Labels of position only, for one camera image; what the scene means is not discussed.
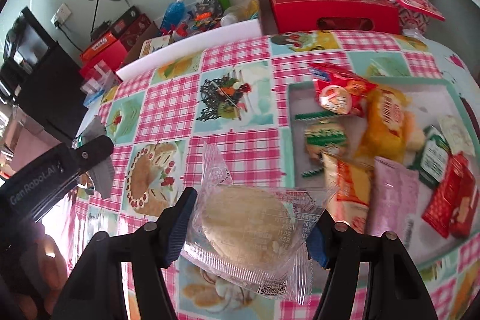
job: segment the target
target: cardboard box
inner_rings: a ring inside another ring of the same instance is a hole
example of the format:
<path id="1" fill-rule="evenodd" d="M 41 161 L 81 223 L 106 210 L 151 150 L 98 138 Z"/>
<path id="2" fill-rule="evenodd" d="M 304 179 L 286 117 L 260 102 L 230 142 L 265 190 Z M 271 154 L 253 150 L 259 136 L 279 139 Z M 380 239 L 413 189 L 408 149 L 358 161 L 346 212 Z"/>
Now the cardboard box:
<path id="1" fill-rule="evenodd" d="M 387 0 L 270 0 L 279 33 L 349 29 L 400 34 Z"/>
<path id="2" fill-rule="evenodd" d="M 133 24 L 121 35 L 118 41 L 125 47 L 128 52 L 133 48 L 139 37 L 147 30 L 152 24 L 150 19 L 145 14 L 141 14 Z"/>
<path id="3" fill-rule="evenodd" d="M 131 26 L 128 27 L 121 38 L 89 60 L 80 70 L 80 74 L 84 78 L 87 77 L 89 70 L 101 60 L 103 60 L 112 71 L 116 71 L 125 61 L 131 63 L 133 60 L 138 59 L 142 44 L 145 40 L 159 35 L 160 32 L 158 31 L 157 26 L 151 23 L 145 14 L 142 14 L 133 24 L 131 24 Z"/>
<path id="4" fill-rule="evenodd" d="M 172 42 L 173 38 L 169 34 L 145 40 L 142 45 L 142 50 L 140 51 L 139 59 L 172 44 Z"/>
<path id="5" fill-rule="evenodd" d="M 143 32 L 143 34 L 138 38 L 138 41 L 131 48 L 131 50 L 128 51 L 120 68 L 140 58 L 140 51 L 142 50 L 143 42 L 145 40 L 153 39 L 154 37 L 158 37 L 158 36 L 160 36 L 160 31 L 158 30 L 155 23 L 152 22 L 150 26 L 145 30 L 145 32 Z"/>
<path id="6" fill-rule="evenodd" d="M 120 38 L 131 24 L 140 16 L 140 10 L 136 6 L 132 6 L 122 16 L 111 24 L 109 31 L 116 38 Z"/>
<path id="7" fill-rule="evenodd" d="M 116 71 L 127 55 L 127 50 L 122 45 L 120 40 L 110 45 L 108 48 L 94 56 L 87 64 L 80 70 L 80 75 L 83 78 L 88 77 L 90 70 L 100 61 L 104 61 L 112 71 Z"/>
<path id="8" fill-rule="evenodd" d="M 100 52 L 112 45 L 116 40 L 117 39 L 113 36 L 112 32 L 108 31 L 82 52 L 80 55 L 81 61 L 87 63 Z"/>

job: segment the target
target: pink snack bag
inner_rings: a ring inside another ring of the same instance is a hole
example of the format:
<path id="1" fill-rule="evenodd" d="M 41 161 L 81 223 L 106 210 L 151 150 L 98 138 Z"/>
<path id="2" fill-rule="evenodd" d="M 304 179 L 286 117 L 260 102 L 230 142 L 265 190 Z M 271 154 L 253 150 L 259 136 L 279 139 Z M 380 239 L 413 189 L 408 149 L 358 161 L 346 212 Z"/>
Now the pink snack bag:
<path id="1" fill-rule="evenodd" d="M 392 160 L 375 158 L 375 189 L 370 200 L 367 233 L 394 231 L 408 249 L 419 195 L 417 171 Z"/>

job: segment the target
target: blue bottle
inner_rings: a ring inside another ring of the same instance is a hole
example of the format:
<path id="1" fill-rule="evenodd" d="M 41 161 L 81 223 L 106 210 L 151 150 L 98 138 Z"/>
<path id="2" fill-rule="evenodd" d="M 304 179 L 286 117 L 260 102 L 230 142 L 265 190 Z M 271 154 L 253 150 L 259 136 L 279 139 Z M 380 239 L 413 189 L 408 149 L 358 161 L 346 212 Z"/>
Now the blue bottle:
<path id="1" fill-rule="evenodd" d="M 175 2 L 170 3 L 165 11 L 160 30 L 162 31 L 165 29 L 166 31 L 171 31 L 172 25 L 177 27 L 184 15 L 185 4 L 183 3 L 183 0 L 176 0 Z"/>

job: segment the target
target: blue gripper pad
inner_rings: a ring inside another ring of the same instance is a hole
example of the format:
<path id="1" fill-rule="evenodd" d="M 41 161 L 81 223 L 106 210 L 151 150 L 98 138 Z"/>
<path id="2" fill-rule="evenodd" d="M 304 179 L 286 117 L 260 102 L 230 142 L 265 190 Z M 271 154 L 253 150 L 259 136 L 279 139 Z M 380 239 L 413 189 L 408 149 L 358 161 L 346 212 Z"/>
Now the blue gripper pad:
<path id="1" fill-rule="evenodd" d="M 174 262 L 180 256 L 180 252 L 187 236 L 188 221 L 190 220 L 190 215 L 194 209 L 193 206 L 195 205 L 196 199 L 197 192 L 191 192 L 188 195 L 188 199 L 185 201 L 182 210 L 178 214 L 176 221 L 173 223 L 173 227 L 167 240 L 167 249 L 164 258 L 166 264 Z"/>
<path id="2" fill-rule="evenodd" d="M 323 268 L 325 268 L 328 262 L 328 258 L 323 250 L 324 246 L 325 241 L 323 240 L 320 229 L 314 227 L 310 236 L 307 238 L 307 248 L 311 258 L 316 260 Z"/>

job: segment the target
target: qr code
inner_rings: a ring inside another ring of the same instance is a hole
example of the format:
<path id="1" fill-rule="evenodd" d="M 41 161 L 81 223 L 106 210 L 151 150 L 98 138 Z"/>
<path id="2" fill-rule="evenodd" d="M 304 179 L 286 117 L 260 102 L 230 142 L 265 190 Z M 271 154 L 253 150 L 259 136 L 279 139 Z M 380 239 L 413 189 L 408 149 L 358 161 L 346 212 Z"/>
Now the qr code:
<path id="1" fill-rule="evenodd" d="M 273 295 L 283 295 L 287 290 L 287 275 L 273 281 L 267 281 L 263 283 L 258 289 L 258 294 L 273 296 Z"/>

